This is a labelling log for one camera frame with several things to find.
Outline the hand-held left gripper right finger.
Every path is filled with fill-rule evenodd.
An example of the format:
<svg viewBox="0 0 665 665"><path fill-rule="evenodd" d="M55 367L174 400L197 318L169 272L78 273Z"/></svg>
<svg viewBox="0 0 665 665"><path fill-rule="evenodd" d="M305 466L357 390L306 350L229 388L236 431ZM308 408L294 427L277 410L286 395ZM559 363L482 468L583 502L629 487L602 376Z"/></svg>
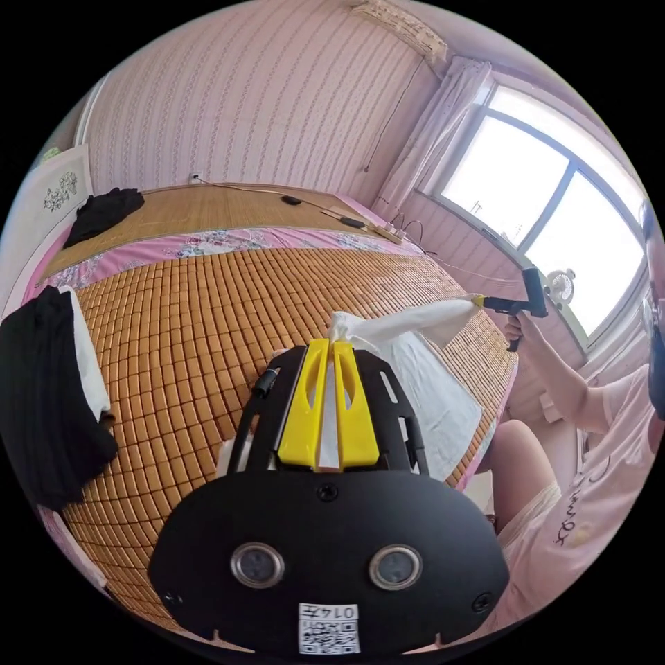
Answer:
<svg viewBox="0 0 665 665"><path fill-rule="evenodd" d="M375 466L379 447L355 351L348 342L334 342L332 358L339 464Z"/></svg>

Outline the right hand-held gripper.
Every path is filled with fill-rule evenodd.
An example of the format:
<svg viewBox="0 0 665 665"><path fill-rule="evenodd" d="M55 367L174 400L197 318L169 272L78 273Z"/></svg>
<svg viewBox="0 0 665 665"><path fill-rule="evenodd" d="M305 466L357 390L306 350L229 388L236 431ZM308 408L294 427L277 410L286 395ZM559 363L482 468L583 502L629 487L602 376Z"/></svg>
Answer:
<svg viewBox="0 0 665 665"><path fill-rule="evenodd" d="M476 294L471 298L471 301L479 308L485 308L513 318L516 318L519 312L528 313L536 319L544 319L549 315L543 298L537 301L518 301Z"/></svg>

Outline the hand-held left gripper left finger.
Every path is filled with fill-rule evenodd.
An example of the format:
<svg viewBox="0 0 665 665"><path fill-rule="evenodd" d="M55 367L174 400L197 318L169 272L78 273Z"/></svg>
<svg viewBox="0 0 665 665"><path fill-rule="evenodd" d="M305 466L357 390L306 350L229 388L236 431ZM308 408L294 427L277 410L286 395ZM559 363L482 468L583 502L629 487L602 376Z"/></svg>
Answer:
<svg viewBox="0 0 665 665"><path fill-rule="evenodd" d="M277 449L283 465L318 465L329 348L320 338L304 350Z"/></svg>

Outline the person's right hand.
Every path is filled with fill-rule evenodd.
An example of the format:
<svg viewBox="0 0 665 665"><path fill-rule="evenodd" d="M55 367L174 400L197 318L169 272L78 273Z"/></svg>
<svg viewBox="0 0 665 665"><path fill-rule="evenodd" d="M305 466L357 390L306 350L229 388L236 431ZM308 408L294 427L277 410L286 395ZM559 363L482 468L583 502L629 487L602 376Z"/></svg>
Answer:
<svg viewBox="0 0 665 665"><path fill-rule="evenodd" d="M508 316L504 334L511 344L515 342L524 347L538 345L544 341L540 329L524 311Z"/></svg>

